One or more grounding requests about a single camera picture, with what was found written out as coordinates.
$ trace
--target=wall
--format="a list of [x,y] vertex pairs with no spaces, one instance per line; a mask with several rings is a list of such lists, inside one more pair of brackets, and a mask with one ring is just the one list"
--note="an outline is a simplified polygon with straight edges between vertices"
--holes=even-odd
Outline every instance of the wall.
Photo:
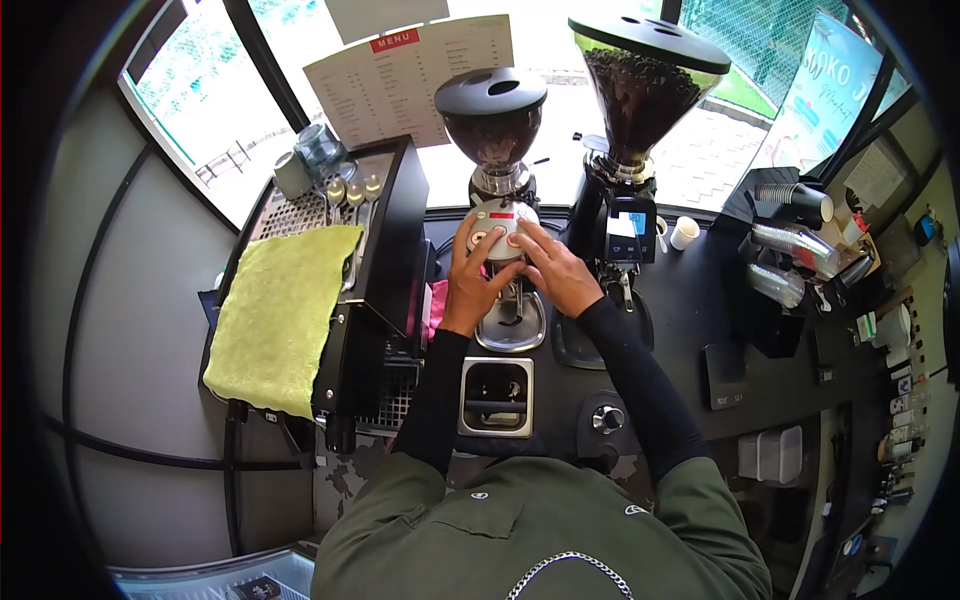
[[[85,100],[58,150],[31,289],[40,405],[58,420],[80,273],[110,199],[145,144],[117,97],[101,89]],[[198,389],[208,327],[197,292],[212,287],[234,242],[157,156],[147,157],[84,297],[72,387],[78,429],[143,450],[222,458],[226,406]],[[243,429],[246,460],[291,458],[275,426],[251,415]],[[48,439],[62,465],[62,441]],[[230,556],[221,472],[77,451],[85,504],[109,563],[167,566]],[[311,473],[243,473],[241,488],[248,551],[312,533]]]
[[[936,134],[920,106],[905,114],[891,128],[907,155],[914,161],[919,171],[929,164],[938,144]],[[953,240],[960,233],[958,226],[953,187],[946,162],[941,163],[933,179],[923,194],[906,211],[909,223],[916,223],[930,205],[936,211],[938,219],[944,224],[947,240]],[[898,287],[910,285],[913,288],[914,303],[911,310],[917,311],[914,324],[921,328],[919,339],[924,341],[922,351],[924,370],[934,372],[946,363],[943,343],[943,287],[944,270],[947,260],[944,253],[931,243],[922,250],[923,259],[915,265],[899,282]],[[920,364],[914,362],[915,370]],[[898,538],[894,563],[900,560],[903,552],[912,541],[917,528],[926,513],[936,487],[943,474],[952,436],[955,413],[957,410],[957,392],[947,384],[946,373],[934,376],[927,383],[931,392],[926,423],[929,431],[926,446],[916,454],[910,470],[916,473],[911,484],[914,497],[905,507],[891,507],[883,515],[877,533]],[[878,587],[886,576],[886,569],[878,569],[875,575],[868,575],[861,583],[858,593]]]

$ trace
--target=digital display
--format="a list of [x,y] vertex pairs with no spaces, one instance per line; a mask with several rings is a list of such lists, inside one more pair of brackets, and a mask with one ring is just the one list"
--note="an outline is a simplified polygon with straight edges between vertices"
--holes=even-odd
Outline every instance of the digital display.
[[621,211],[616,217],[607,217],[608,260],[640,262],[646,232],[645,212]]

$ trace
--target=coffee bean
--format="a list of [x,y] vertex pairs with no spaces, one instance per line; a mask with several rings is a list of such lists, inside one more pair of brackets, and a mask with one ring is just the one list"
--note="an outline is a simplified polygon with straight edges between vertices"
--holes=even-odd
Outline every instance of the coffee bean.
[[584,53],[607,125],[611,158],[639,164],[701,99],[683,68],[620,49]]

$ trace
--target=menu sign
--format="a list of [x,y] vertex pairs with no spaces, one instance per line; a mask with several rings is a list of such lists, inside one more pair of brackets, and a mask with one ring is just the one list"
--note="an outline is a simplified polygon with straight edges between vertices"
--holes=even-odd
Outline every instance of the menu sign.
[[[797,167],[805,173],[832,155],[867,101],[881,59],[864,38],[817,11],[800,68],[751,168]],[[877,114],[906,88],[895,71]]]
[[434,92],[461,73],[513,65],[510,17],[498,14],[378,37],[308,64],[303,73],[352,150],[404,134],[417,147],[449,143]]

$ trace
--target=barista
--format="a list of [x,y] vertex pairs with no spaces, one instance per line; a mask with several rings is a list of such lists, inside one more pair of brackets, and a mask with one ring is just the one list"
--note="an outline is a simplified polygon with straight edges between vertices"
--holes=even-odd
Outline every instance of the barista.
[[[380,471],[324,538],[313,598],[770,598],[770,575],[703,436],[584,262],[539,225],[513,234],[536,266],[487,281],[505,231],[468,256],[457,230],[444,319]],[[610,478],[514,457],[446,493],[461,370],[497,292],[524,273],[589,336],[631,415],[657,493],[653,514]]]

